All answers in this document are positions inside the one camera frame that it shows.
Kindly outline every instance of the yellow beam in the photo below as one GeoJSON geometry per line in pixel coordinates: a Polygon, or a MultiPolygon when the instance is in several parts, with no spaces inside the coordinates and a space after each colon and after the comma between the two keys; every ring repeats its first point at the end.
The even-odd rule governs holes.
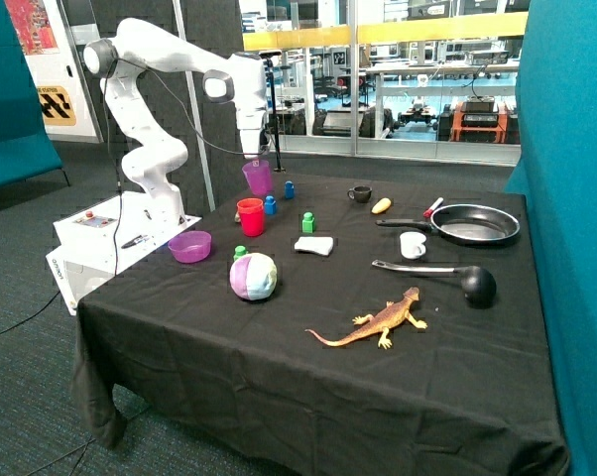
{"type": "Polygon", "coordinates": [[[286,32],[247,33],[243,36],[243,44],[246,52],[331,47],[334,45],[349,45],[350,41],[351,32],[347,25],[286,32]]]}
{"type": "Polygon", "coordinates": [[[358,43],[370,44],[520,36],[526,31],[527,20],[528,13],[521,12],[360,25],[358,28],[358,43]]]}
{"type": "MultiPolygon", "coordinates": [[[[527,20],[528,13],[521,12],[360,25],[358,41],[360,44],[376,44],[521,36],[526,31],[527,20]]],[[[349,45],[350,42],[351,32],[347,25],[284,32],[247,33],[243,36],[246,52],[333,47],[349,45]]]]}

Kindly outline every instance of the black ladle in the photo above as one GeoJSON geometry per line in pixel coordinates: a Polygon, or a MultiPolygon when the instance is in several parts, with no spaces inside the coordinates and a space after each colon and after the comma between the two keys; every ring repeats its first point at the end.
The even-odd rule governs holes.
{"type": "Polygon", "coordinates": [[[463,266],[459,268],[429,268],[425,266],[402,266],[375,260],[373,266],[391,271],[404,271],[408,273],[448,273],[461,277],[461,288],[466,300],[476,305],[490,305],[497,293],[497,283],[490,272],[479,266],[463,266]]]}

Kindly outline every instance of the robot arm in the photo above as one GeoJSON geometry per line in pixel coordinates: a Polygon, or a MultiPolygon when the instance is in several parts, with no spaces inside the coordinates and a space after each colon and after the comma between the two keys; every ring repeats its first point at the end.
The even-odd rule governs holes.
{"type": "Polygon", "coordinates": [[[185,144],[169,135],[154,119],[137,87],[147,69],[204,73],[203,88],[213,102],[235,104],[237,128],[246,159],[269,150],[264,133],[268,121],[264,65],[256,55],[229,59],[207,52],[141,20],[129,18],[117,35],[85,47],[87,68],[102,77],[101,88],[122,132],[142,144],[125,156],[125,175],[151,197],[154,220],[177,225],[184,217],[179,189],[166,174],[181,167],[188,156],[185,144]]]}

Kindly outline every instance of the orange lizard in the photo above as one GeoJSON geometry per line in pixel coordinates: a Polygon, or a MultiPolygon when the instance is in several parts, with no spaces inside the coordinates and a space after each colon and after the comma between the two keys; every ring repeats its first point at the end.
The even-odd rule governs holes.
{"type": "Polygon", "coordinates": [[[384,347],[385,349],[388,349],[392,345],[391,339],[387,338],[389,330],[402,324],[405,320],[408,320],[417,329],[426,329],[426,322],[423,320],[414,319],[409,312],[411,305],[416,300],[419,300],[419,289],[409,288],[404,293],[404,298],[400,302],[387,302],[387,307],[382,309],[375,316],[372,314],[367,314],[364,316],[359,315],[358,317],[354,317],[353,320],[355,325],[365,325],[340,340],[325,340],[311,329],[306,329],[305,332],[311,332],[320,342],[330,347],[340,347],[341,345],[346,345],[354,340],[362,339],[382,332],[382,336],[378,341],[378,347],[384,347]]]}

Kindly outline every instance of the glass window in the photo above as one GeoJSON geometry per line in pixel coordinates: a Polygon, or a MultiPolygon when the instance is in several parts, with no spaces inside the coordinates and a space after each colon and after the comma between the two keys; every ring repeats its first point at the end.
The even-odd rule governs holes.
{"type": "Polygon", "coordinates": [[[525,0],[241,0],[242,12],[257,2],[265,20],[244,44],[281,52],[271,111],[282,149],[519,158],[525,0]]]}

